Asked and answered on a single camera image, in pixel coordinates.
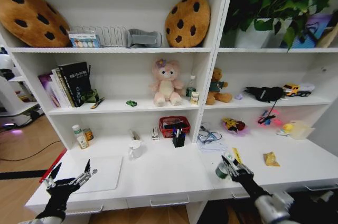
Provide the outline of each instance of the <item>robotic hand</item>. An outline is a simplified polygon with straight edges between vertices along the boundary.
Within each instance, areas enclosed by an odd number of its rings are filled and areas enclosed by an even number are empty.
[[[43,183],[47,186],[47,192],[51,195],[43,212],[36,216],[33,222],[28,223],[41,223],[41,224],[60,224],[65,219],[65,210],[67,201],[71,193],[77,191],[83,186],[97,170],[90,173],[90,160],[88,160],[84,172],[77,178],[68,178],[54,181],[60,167],[60,163],[53,169],[48,178]]]
[[[222,156],[225,170],[234,182],[239,182],[248,192],[257,207],[263,223],[296,223],[290,218],[289,208],[294,199],[286,192],[270,195],[254,181],[254,173],[236,159],[231,162]]]

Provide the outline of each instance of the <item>drawer handle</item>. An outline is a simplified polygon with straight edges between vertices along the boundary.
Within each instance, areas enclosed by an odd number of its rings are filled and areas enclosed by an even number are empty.
[[[305,186],[306,189],[308,189],[309,191],[323,191],[323,190],[334,190],[334,189],[338,189],[338,183],[335,183],[334,186],[332,187],[322,187],[322,188],[317,188],[317,189],[311,189],[308,186]]]
[[[232,193],[232,198],[233,199],[248,199],[250,196],[249,195],[245,195],[245,196],[236,196],[235,194]]]
[[[152,200],[150,199],[150,205],[151,205],[151,207],[168,207],[168,206],[176,206],[176,205],[179,205],[179,204],[189,204],[190,203],[189,196],[186,196],[186,197],[187,197],[186,201],[168,203],[168,204],[153,204]]]
[[[85,215],[85,214],[94,214],[94,213],[100,213],[104,209],[104,205],[101,205],[101,208],[99,210],[94,210],[94,211],[85,211],[85,212],[69,212],[65,213],[66,216],[74,216],[74,215]]]

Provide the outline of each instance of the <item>black book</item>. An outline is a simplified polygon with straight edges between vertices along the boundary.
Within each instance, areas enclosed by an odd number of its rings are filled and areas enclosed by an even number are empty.
[[[86,93],[91,90],[87,63],[62,64],[59,69],[75,107],[80,107],[86,100]]]

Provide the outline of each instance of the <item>flower on bear's head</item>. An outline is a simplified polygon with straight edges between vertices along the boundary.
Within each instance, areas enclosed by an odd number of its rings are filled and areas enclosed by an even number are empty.
[[[160,59],[156,61],[156,65],[158,68],[162,68],[165,67],[165,64],[167,63],[167,61],[165,59]]]

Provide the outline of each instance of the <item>white cutting board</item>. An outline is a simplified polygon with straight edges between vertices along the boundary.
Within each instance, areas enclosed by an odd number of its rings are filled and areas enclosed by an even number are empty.
[[[54,180],[77,178],[84,172],[88,159],[71,160],[69,163],[62,163]],[[97,173],[92,175],[88,182],[73,194],[116,189],[122,159],[122,156],[90,158],[90,173],[94,169],[97,169]]]

